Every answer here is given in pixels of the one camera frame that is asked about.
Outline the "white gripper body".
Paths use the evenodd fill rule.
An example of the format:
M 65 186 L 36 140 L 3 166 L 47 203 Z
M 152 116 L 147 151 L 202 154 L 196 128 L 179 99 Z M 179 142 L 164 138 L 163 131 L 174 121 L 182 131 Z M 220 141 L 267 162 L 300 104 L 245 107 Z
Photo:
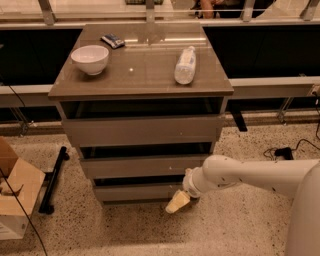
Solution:
M 201 192 L 196 188 L 193 182 L 193 170 L 187 168 L 182 182 L 183 190 L 192 198 L 199 198 Z

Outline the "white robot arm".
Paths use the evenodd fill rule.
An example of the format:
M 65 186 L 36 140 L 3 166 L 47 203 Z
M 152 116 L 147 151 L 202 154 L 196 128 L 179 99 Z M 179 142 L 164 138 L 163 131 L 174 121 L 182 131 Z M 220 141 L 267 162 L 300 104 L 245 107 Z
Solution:
M 238 161 L 211 155 L 188 168 L 166 211 L 174 213 L 202 194 L 245 183 L 293 199 L 285 256 L 320 256 L 320 162 Z

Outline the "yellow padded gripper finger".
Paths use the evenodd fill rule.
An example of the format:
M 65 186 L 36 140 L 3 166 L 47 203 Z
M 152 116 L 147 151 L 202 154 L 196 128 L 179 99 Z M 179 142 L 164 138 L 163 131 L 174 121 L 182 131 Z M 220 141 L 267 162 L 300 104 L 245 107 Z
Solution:
M 187 192 L 182 190 L 177 190 L 170 200 L 165 210 L 169 214 L 177 212 L 182 207 L 186 206 L 190 202 L 190 196 Z

